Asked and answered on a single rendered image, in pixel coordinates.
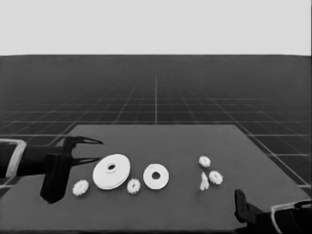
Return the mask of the small white T-shaped piece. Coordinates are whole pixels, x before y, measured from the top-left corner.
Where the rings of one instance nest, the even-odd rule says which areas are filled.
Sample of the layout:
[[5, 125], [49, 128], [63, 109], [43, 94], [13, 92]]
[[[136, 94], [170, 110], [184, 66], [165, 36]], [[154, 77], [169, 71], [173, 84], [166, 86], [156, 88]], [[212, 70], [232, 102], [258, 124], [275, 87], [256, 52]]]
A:
[[208, 177], [205, 173], [201, 173], [201, 183], [200, 183], [200, 190], [204, 191], [207, 190], [210, 187]]

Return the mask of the large thick white disc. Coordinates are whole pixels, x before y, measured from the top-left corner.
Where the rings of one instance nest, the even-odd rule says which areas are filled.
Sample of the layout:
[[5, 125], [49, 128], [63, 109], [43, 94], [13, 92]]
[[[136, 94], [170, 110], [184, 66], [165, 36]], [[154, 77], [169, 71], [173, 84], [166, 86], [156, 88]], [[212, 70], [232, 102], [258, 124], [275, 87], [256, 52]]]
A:
[[99, 189], [115, 189], [127, 180], [130, 171], [131, 162], [126, 155], [108, 155], [96, 164], [93, 181]]

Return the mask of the white round carrier with pins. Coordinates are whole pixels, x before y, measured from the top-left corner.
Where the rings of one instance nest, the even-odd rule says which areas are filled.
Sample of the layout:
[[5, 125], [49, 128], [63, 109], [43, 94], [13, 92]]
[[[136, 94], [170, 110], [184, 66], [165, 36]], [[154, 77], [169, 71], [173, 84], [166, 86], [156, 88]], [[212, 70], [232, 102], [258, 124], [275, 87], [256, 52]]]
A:
[[150, 164], [143, 172], [143, 181], [150, 189], [163, 189], [169, 182], [169, 171], [161, 164]]

